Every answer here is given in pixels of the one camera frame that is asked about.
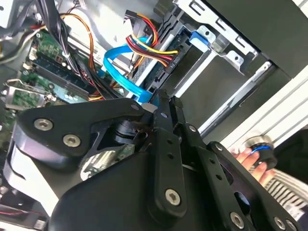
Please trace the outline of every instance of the blue ring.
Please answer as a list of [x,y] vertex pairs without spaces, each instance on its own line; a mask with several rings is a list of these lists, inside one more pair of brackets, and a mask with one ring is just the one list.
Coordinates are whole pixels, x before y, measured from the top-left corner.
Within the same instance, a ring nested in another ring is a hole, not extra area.
[[250,154],[255,153],[259,150],[263,150],[263,149],[271,149],[271,147],[270,146],[260,146],[260,147],[255,148],[254,150],[252,150],[252,152]]

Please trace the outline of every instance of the yellow wire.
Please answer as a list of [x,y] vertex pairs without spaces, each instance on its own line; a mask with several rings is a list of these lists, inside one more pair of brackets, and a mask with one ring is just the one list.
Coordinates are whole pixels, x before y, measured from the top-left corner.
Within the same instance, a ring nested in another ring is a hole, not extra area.
[[99,99],[102,99],[102,98],[103,98],[102,96],[96,97],[96,98],[89,98],[89,101],[99,100]]
[[[151,20],[147,16],[145,16],[145,15],[143,15],[141,13],[137,13],[137,15],[139,15],[140,17],[146,18],[147,20],[149,20],[150,23],[152,23]],[[156,37],[155,31],[153,31],[153,33],[154,33],[154,41],[156,41],[157,37]]]
[[[147,58],[150,58],[150,59],[156,59],[156,58],[154,58],[154,57],[152,57],[152,56],[145,55],[145,54],[141,54],[141,53],[139,53],[139,52],[133,50],[132,47],[130,47],[130,49],[131,49],[132,51],[134,51],[136,54],[140,55],[140,56],[144,56],[144,57],[147,57]],[[165,67],[167,67],[167,64],[166,64],[164,61],[162,61],[162,60],[160,60],[160,59],[156,59],[156,60],[157,60],[158,62],[160,62],[162,65],[164,65]]]
[[137,66],[139,66],[139,65],[143,62],[143,59],[144,59],[144,57],[141,57],[141,58],[139,59],[139,61],[138,61],[138,63],[136,64],[135,68],[136,68]]
[[177,53],[179,53],[178,51],[158,51],[158,50],[155,50],[152,47],[149,47],[146,44],[144,44],[143,42],[141,42],[139,39],[137,39],[137,37],[134,34],[131,34],[131,36],[133,37],[133,39],[138,44],[142,45],[144,48],[148,49],[149,51],[155,52],[157,54],[177,54]]

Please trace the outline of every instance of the motherboard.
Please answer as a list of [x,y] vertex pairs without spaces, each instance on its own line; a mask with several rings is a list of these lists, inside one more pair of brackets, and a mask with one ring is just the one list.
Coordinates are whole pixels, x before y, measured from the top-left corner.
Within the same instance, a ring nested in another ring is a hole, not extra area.
[[[79,56],[85,63],[89,61],[86,54],[79,52]],[[95,63],[97,70],[101,67]],[[0,118],[0,150],[7,151],[16,116],[23,110],[84,103],[95,91],[91,84],[73,73],[54,38],[47,31],[40,31],[33,38],[16,78],[7,80],[2,86],[0,98],[4,110]]]

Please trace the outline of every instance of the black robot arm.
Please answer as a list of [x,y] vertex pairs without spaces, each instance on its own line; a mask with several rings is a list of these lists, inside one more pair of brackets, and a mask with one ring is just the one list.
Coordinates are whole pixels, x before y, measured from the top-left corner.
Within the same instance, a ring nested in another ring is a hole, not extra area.
[[135,144],[134,154],[69,189],[49,230],[300,230],[226,148],[203,143],[178,98],[158,90],[151,104],[157,108],[116,99],[19,115],[11,149],[63,174],[102,151]]

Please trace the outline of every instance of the metal panel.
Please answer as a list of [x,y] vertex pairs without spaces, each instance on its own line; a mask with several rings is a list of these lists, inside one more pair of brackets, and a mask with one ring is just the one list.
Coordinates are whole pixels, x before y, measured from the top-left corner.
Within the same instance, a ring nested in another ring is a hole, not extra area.
[[10,26],[12,16],[15,12],[16,0],[3,0],[0,2],[0,26],[7,28]]
[[203,2],[215,8],[287,75],[295,77],[308,64],[308,19],[291,0]]
[[204,142],[221,141],[245,121],[252,113],[285,86],[291,78],[281,69],[272,66],[246,96],[237,103],[234,110],[219,116],[212,130],[205,134]]
[[225,147],[239,147],[255,135],[267,135],[274,146],[308,123],[308,66],[223,139]]

